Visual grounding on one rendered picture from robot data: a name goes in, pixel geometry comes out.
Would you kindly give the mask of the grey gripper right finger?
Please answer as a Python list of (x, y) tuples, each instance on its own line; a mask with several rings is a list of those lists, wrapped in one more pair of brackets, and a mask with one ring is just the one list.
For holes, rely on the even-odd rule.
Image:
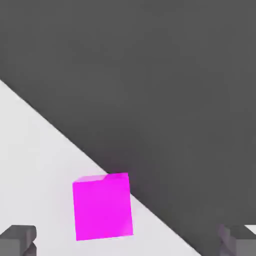
[(256, 234), (245, 225), (224, 225), (218, 229), (219, 256), (256, 256)]

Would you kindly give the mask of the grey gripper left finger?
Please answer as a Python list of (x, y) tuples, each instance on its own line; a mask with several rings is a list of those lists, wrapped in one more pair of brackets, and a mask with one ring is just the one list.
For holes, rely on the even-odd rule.
[(0, 234), (0, 256), (37, 256), (34, 225), (11, 225)]

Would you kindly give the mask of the small magenta cube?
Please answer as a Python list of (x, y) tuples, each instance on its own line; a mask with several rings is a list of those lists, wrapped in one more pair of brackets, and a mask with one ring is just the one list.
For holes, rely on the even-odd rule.
[(83, 176), (72, 192), (77, 241), (133, 235), (128, 173)]

